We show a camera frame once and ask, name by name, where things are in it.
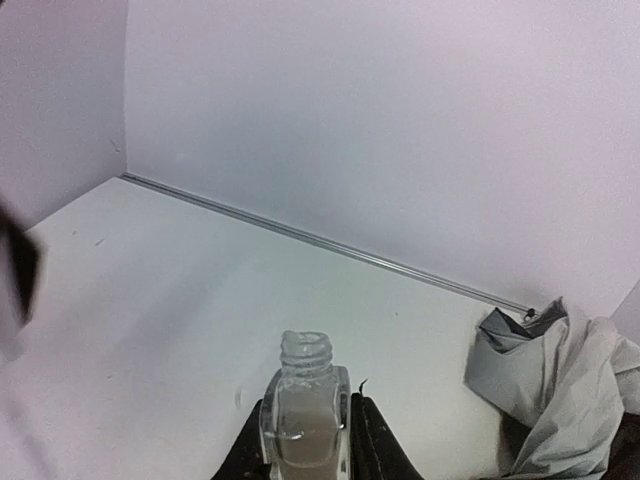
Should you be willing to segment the clear nail polish bottle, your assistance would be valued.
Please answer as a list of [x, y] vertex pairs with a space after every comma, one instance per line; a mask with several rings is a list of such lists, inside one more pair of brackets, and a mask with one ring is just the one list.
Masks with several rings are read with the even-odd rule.
[[351, 382], [321, 332], [282, 334], [281, 366], [263, 396], [259, 427], [271, 479], [349, 479]]

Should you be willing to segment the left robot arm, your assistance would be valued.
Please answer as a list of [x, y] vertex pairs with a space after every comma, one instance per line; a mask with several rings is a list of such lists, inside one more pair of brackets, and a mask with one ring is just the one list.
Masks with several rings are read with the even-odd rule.
[[1, 239], [8, 243], [11, 283], [19, 301], [18, 325], [24, 328], [31, 321], [44, 252], [4, 202], [1, 202]]

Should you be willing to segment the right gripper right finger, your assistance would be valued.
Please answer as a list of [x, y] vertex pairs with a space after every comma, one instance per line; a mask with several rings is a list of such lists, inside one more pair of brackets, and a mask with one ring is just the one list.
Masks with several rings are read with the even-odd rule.
[[363, 381], [351, 395], [351, 478], [423, 480], [371, 397]]

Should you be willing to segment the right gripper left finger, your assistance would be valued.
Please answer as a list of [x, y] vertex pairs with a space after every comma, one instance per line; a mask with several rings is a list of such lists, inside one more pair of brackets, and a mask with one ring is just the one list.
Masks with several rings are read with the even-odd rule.
[[212, 480], [267, 480], [270, 465], [264, 462], [259, 429], [262, 401], [253, 407], [239, 435]]

